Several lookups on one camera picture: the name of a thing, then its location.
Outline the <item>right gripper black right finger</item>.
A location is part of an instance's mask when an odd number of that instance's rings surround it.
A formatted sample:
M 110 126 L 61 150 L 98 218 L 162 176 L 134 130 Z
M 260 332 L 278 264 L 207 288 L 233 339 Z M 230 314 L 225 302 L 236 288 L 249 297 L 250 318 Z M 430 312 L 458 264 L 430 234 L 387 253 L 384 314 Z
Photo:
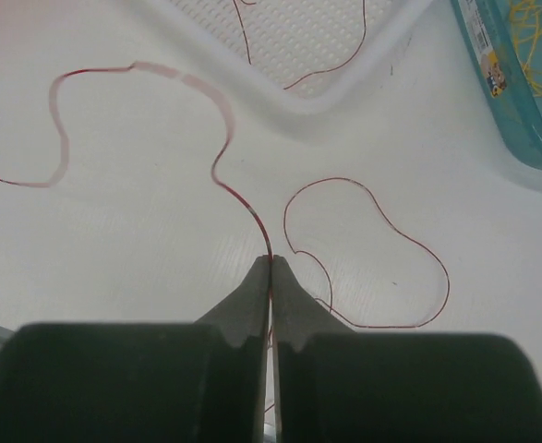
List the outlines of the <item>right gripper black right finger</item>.
M 281 442 L 542 442 L 542 388 L 522 349 L 482 333 L 356 332 L 271 269 Z

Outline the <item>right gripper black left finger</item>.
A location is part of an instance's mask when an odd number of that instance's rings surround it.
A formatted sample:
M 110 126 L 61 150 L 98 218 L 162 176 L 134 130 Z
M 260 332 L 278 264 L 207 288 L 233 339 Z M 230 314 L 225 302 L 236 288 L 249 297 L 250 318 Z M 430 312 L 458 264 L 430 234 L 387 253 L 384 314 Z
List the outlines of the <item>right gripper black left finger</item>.
M 38 322 L 0 347 L 0 442 L 260 442 L 271 262 L 193 322 Z

